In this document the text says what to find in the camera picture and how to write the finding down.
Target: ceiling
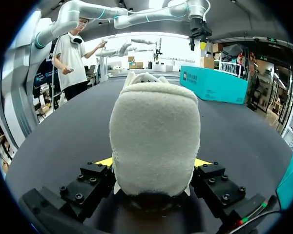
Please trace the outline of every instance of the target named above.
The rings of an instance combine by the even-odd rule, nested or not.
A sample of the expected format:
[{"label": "ceiling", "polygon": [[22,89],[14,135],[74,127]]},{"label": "ceiling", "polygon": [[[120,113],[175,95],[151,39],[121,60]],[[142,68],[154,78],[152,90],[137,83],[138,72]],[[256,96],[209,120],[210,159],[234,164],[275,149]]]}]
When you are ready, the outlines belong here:
[{"label": "ceiling", "polygon": [[[141,11],[149,9],[148,0],[84,0],[85,2],[117,7],[123,2],[129,10]],[[284,41],[290,41],[289,36],[270,10],[263,6],[258,0],[209,0],[211,9],[207,13],[208,27],[212,30],[210,40],[234,38],[234,37],[271,37]],[[56,20],[60,0],[42,0],[39,8],[43,17]],[[109,23],[104,20],[96,20],[89,24],[81,33],[85,41],[109,36],[113,34],[128,32],[168,32],[190,36],[189,22],[158,21],[134,25],[132,27],[118,30],[114,28],[113,21]]]}]

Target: teal box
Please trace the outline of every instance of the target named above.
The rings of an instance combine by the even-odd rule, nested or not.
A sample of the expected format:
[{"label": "teal box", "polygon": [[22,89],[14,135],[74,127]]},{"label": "teal box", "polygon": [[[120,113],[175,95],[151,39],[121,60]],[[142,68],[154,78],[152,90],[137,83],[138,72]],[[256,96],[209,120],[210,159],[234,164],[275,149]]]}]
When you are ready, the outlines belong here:
[{"label": "teal box", "polygon": [[200,99],[243,104],[248,82],[234,75],[202,67],[181,66],[180,84]]}]

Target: ceiling light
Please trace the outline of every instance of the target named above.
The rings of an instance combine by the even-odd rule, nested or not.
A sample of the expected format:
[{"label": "ceiling light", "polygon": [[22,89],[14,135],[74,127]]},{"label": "ceiling light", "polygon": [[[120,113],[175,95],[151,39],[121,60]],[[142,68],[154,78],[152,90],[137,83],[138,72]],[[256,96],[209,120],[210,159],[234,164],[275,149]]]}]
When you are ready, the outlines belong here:
[{"label": "ceiling light", "polygon": [[149,8],[161,9],[163,7],[164,0],[149,0]]},{"label": "ceiling light", "polygon": [[283,84],[283,82],[281,81],[281,80],[279,80],[280,81],[280,84],[283,86],[283,88],[284,89],[287,89],[286,87],[285,87],[285,85]]}]

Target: cardboard box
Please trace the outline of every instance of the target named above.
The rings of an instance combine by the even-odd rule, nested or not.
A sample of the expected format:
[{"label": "cardboard box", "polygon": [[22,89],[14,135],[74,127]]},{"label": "cardboard box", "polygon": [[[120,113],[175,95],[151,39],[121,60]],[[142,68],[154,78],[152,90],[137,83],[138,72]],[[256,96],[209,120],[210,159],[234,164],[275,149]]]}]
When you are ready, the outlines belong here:
[{"label": "cardboard box", "polygon": [[181,66],[180,84],[200,99],[243,104],[248,82],[212,69]]},{"label": "cardboard box", "polygon": [[135,57],[134,56],[128,56],[128,62],[134,62]]},{"label": "cardboard box", "polygon": [[219,53],[223,50],[224,46],[220,43],[213,44],[213,53]]},{"label": "cardboard box", "polygon": [[214,58],[201,57],[200,67],[205,67],[214,70]]},{"label": "cardboard box", "polygon": [[129,69],[136,69],[136,68],[137,68],[137,64],[135,62],[129,63]]},{"label": "cardboard box", "polygon": [[136,62],[137,68],[143,68],[143,62]]},{"label": "cardboard box", "polygon": [[43,113],[47,113],[50,108],[48,106],[41,107]]}]

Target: white robotic arm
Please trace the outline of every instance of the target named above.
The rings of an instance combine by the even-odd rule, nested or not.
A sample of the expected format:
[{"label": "white robotic arm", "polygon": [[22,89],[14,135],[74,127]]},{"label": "white robotic arm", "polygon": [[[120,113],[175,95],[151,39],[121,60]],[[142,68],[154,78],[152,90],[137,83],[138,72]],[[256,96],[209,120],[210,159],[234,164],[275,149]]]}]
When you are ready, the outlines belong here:
[{"label": "white robotic arm", "polygon": [[42,49],[57,37],[76,28],[79,17],[96,20],[114,20],[114,27],[116,29],[124,29],[136,24],[160,20],[182,21],[187,18],[190,20],[199,18],[206,21],[205,15],[209,9],[210,3],[208,0],[187,0],[182,3],[179,3],[178,0],[173,0],[166,8],[140,12],[130,12],[123,8],[110,8],[80,0],[72,0],[61,7],[57,21],[51,27],[37,34],[35,46]]}]

